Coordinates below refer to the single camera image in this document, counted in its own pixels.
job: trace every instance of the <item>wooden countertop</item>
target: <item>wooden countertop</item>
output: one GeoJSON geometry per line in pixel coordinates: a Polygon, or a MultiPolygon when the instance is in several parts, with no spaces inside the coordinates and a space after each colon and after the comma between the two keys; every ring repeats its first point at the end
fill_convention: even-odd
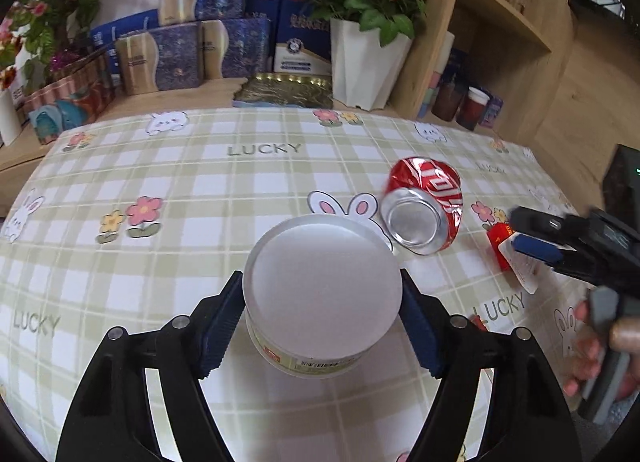
{"type": "MultiPolygon", "coordinates": [[[[168,110],[197,110],[200,108],[227,108],[231,107],[233,94],[246,81],[238,79],[216,79],[205,81],[199,88],[185,90],[168,90],[141,94],[138,96],[119,96],[98,118],[98,121],[109,121],[128,116],[150,114],[153,112],[165,112],[168,110]]],[[[336,102],[337,110],[346,110],[346,106],[336,102]]],[[[374,113],[395,116],[392,110],[376,110],[374,113]]],[[[462,129],[452,122],[445,122],[435,116],[427,115],[422,122],[432,122],[440,126],[462,129]]],[[[477,133],[495,137],[492,130],[478,127],[477,133]]],[[[52,143],[42,145],[30,124],[27,124],[18,138],[10,146],[0,148],[0,171],[5,171],[18,164],[23,164],[38,158],[43,158],[49,151],[52,143]]]]}

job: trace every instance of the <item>silver screw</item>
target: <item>silver screw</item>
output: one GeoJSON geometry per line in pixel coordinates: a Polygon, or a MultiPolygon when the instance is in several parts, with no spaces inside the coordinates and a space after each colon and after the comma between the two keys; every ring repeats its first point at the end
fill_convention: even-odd
{"type": "Polygon", "coordinates": [[[523,341],[528,341],[531,339],[531,331],[528,328],[519,327],[516,328],[516,336],[523,341]]]}
{"type": "Polygon", "coordinates": [[[466,317],[460,316],[460,315],[451,316],[451,319],[449,320],[449,322],[455,328],[464,328],[468,323],[468,321],[466,320],[466,317]]]}
{"type": "Polygon", "coordinates": [[[171,326],[174,328],[185,328],[189,324],[189,316],[176,316],[171,320],[171,326]]]}
{"type": "Polygon", "coordinates": [[[107,337],[115,341],[116,339],[120,339],[124,334],[124,330],[121,327],[113,327],[111,330],[107,332],[107,337]]]}

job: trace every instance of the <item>white lid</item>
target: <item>white lid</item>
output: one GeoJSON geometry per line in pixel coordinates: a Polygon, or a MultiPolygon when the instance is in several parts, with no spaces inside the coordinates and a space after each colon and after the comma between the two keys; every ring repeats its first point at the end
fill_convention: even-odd
{"type": "Polygon", "coordinates": [[[485,106],[489,102],[489,96],[477,88],[469,87],[468,96],[469,99],[476,103],[480,103],[482,106],[485,106]]]}
{"type": "Polygon", "coordinates": [[[309,359],[338,360],[373,346],[402,299],[398,262],[365,225],[306,215],[255,245],[242,282],[247,312],[267,341],[309,359]]]}

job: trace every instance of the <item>tablecloth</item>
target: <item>tablecloth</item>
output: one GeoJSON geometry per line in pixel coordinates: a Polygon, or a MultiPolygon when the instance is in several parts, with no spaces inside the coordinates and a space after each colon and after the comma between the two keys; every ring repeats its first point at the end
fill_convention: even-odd
{"type": "MultiPolygon", "coordinates": [[[[268,229],[320,210],[309,207],[311,192],[348,213],[358,194],[380,200],[390,167],[412,155],[459,172],[464,214],[453,245],[437,254],[393,244],[399,264],[452,314],[479,314],[491,331],[527,326],[560,376],[584,284],[551,273],[529,295],[500,272],[486,236],[517,204],[572,211],[529,149],[352,112],[169,112],[65,132],[9,214],[0,385],[18,423],[53,460],[79,379],[111,326],[137,333],[190,314],[268,229]]],[[[391,244],[382,229],[380,237],[391,244]]],[[[180,460],[152,370],[148,382],[163,454],[180,460]]],[[[466,456],[478,450],[490,385],[482,375],[466,456]]],[[[202,387],[236,461],[394,462],[414,443],[438,381],[418,366],[399,320],[352,371],[309,380],[269,366],[242,319],[202,387]]]]}

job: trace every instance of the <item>container label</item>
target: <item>container label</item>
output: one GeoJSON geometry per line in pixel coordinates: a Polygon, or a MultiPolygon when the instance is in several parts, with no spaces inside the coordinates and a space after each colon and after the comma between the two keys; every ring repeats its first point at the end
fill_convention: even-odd
{"type": "Polygon", "coordinates": [[[256,345],[260,353],[273,363],[281,366],[284,371],[302,376],[328,376],[341,372],[349,366],[353,365],[362,354],[355,357],[340,360],[306,360],[298,359],[282,352],[277,347],[267,343],[264,337],[255,330],[251,324],[249,317],[246,318],[246,326],[249,330],[249,336],[256,345]]]}

